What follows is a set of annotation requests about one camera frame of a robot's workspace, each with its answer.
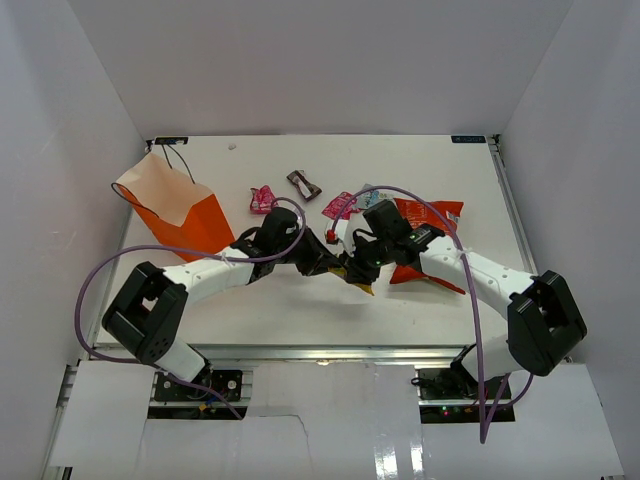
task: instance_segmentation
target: pink candy wrapper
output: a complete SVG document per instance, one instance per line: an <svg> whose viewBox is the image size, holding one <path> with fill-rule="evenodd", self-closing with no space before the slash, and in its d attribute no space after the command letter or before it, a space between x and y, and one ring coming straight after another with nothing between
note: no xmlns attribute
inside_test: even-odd
<svg viewBox="0 0 640 480"><path fill-rule="evenodd" d="M265 185L262 188L252 188L251 194L253 195L249 205L251 213L266 214L271 211L271 204L276 199L276 196L269 188L269 185Z"/></svg>
<svg viewBox="0 0 640 480"><path fill-rule="evenodd" d="M342 192L336 198L331 200L331 202L329 202L329 205L325 207L325 209L322 211L322 214L325 217L329 217L331 220L335 220L336 217L338 216L338 213L340 213L340 209L342 208L342 206L345 203L347 203L347 201L351 197L352 195L350 193ZM349 220L349 218L351 218L352 213L358 213L359 211L360 211L359 208L355 208L355 201L354 201L351 204L349 204L349 206L346 208L346 210L342 214L341 218L343 220Z"/></svg>

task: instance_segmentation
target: shopping bag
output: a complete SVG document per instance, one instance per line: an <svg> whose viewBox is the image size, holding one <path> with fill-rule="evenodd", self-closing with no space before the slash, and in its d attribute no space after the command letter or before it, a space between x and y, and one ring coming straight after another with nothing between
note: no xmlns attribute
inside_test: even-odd
<svg viewBox="0 0 640 480"><path fill-rule="evenodd" d="M219 252L233 242L233 233L214 193L197 183L184 163L189 175L173 168L169 157L149 153L111 187L131 203L162 245ZM189 262L201 258L178 255Z"/></svg>

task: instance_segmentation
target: white wall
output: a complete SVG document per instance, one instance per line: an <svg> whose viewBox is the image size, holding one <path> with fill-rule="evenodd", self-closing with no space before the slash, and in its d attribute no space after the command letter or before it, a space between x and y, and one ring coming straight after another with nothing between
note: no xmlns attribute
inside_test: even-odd
<svg viewBox="0 0 640 480"><path fill-rule="evenodd" d="M80 283L119 241L109 182L144 144L65 0L0 0L0 65L0 478L21 480L77 359Z"/></svg>
<svg viewBox="0 0 640 480"><path fill-rule="evenodd" d="M539 268L564 274L629 478L640 478L640 2L577 0L504 132Z"/></svg>
<svg viewBox="0 0 640 480"><path fill-rule="evenodd" d="M501 132L571 0L70 0L145 138Z"/></svg>

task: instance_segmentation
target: black string handle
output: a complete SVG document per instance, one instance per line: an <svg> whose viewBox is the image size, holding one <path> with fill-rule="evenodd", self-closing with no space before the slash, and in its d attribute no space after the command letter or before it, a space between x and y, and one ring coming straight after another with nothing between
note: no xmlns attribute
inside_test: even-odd
<svg viewBox="0 0 640 480"><path fill-rule="evenodd" d="M162 147L162 151L164 152L164 158L167 160L167 164L169 165L169 168L171 170L173 170L173 165L171 165L171 162L169 161L169 155L167 155L167 149L164 148L164 144L160 145ZM187 165L186 160L184 159L184 157L182 155L180 155L180 153L173 148L173 145L167 145L171 150L173 150L173 152L178 155L178 157L180 157L180 160L182 160L182 163L184 164L185 168L187 169L187 172L189 173L189 178L191 178L191 182L195 185L196 181L193 179L193 175L191 175L191 169L189 168L189 165Z"/></svg>
<svg viewBox="0 0 640 480"><path fill-rule="evenodd" d="M131 204L131 205L135 205L136 207L140 207L140 208L144 208L145 210L153 213L156 217L160 218L160 215L158 215L156 212L154 212L153 210L151 210L150 208L145 207L144 205L140 205L137 202L131 202L127 197L125 197L124 195L122 195L122 193L116 188L116 187L120 187L120 188L124 188L127 192L129 192L131 195L133 195L133 192L131 192L131 190L129 190L127 187L125 187L124 185L122 185L121 183L117 183L117 182L113 182L111 184L111 190L113 190L115 192L116 195L118 195L121 199L123 199L125 202Z"/></svg>

